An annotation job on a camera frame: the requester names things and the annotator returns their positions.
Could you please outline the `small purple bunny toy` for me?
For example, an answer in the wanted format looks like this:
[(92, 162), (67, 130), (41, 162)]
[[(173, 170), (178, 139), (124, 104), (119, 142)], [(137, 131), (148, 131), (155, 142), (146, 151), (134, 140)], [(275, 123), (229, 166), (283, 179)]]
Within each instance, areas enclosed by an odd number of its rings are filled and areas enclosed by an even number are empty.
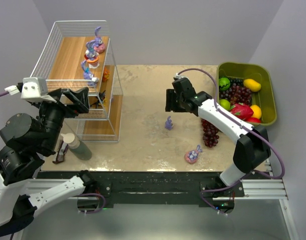
[(86, 63), (87, 61), (86, 60), (83, 60), (81, 62), (81, 68), (83, 70), (83, 77), (85, 80), (88, 81), (88, 86), (90, 87), (95, 87), (96, 84), (99, 82), (99, 78), (96, 77), (89, 69), (89, 67), (86, 67)]

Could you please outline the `orange dragon toy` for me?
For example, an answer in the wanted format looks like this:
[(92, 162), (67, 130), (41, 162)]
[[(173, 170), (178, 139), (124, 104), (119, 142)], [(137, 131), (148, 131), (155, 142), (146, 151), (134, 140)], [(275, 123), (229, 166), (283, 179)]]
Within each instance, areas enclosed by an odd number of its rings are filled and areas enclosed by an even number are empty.
[(109, 78), (110, 78), (110, 68), (108, 66), (105, 66), (103, 70), (102, 81), (106, 82), (109, 80)]

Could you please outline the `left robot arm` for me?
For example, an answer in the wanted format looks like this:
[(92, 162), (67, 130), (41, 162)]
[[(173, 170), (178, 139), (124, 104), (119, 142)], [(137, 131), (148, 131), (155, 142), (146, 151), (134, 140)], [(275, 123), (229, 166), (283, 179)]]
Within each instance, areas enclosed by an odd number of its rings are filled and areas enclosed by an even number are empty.
[(0, 130), (5, 143), (0, 151), (0, 237), (23, 230), (39, 214), (68, 198), (94, 193), (96, 181), (87, 170), (46, 191), (24, 193), (44, 157), (55, 154), (64, 119), (89, 111), (88, 92), (87, 87), (54, 90), (50, 100), (31, 101), (39, 109), (37, 117), (16, 114)]

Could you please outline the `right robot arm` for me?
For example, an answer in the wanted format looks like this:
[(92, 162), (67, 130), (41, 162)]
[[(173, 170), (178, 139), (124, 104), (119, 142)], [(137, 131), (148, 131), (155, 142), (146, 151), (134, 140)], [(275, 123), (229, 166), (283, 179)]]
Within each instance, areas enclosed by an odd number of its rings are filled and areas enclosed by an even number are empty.
[(172, 86), (166, 90), (166, 111), (194, 114), (213, 124), (235, 143), (233, 163), (219, 177), (224, 185), (234, 184), (271, 156), (267, 130), (263, 126), (254, 127), (218, 105), (206, 92), (197, 93), (186, 77), (176, 77)]

